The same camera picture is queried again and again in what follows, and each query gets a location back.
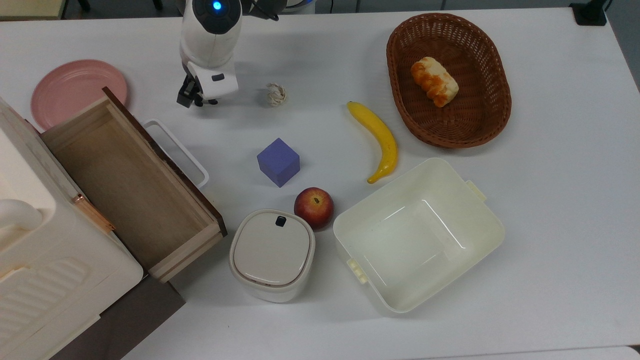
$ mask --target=apple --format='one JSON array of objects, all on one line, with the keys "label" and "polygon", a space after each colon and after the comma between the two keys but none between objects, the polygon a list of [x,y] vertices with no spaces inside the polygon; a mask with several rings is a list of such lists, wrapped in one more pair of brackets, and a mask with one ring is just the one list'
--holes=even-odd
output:
[{"label": "apple", "polygon": [[333,218],[333,199],[320,188],[304,189],[296,197],[293,213],[308,222],[314,231],[320,230]]}]

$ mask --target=wicker basket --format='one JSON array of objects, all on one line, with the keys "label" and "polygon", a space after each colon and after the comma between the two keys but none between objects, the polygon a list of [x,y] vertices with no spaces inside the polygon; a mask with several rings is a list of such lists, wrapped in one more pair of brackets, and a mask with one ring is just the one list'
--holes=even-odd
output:
[{"label": "wicker basket", "polygon": [[[438,60],[460,87],[443,108],[413,81],[411,66],[425,56]],[[484,31],[461,17],[428,13],[404,21],[387,43],[387,64],[396,106],[423,142],[445,148],[481,145],[509,120],[511,94],[498,51]]]}]

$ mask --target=wooden drawer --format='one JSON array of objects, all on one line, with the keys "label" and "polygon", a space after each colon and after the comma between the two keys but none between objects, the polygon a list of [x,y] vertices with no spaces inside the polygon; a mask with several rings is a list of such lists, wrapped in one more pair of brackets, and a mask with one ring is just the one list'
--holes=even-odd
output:
[{"label": "wooden drawer", "polygon": [[165,282],[227,230],[213,205],[103,91],[103,99],[41,137],[142,267]]}]

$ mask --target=yellow banana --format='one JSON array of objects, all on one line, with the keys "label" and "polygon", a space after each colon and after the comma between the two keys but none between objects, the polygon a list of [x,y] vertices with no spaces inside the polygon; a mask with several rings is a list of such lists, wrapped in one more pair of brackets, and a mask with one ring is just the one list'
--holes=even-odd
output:
[{"label": "yellow banana", "polygon": [[385,125],[385,123],[382,122],[382,120],[380,120],[373,111],[369,110],[363,104],[349,101],[347,103],[347,109],[349,109],[351,115],[366,127],[380,143],[382,159],[380,159],[380,164],[378,165],[376,172],[367,179],[369,184],[373,184],[380,180],[381,177],[391,174],[396,169],[398,162],[398,146],[396,144],[396,139],[387,125]]}]

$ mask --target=bread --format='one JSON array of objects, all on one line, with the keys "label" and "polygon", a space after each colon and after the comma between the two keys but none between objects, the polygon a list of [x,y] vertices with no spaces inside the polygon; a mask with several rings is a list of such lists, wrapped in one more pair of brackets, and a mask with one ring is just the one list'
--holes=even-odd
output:
[{"label": "bread", "polygon": [[458,83],[434,58],[422,58],[411,66],[411,75],[416,84],[427,92],[435,106],[441,108],[458,93]]}]

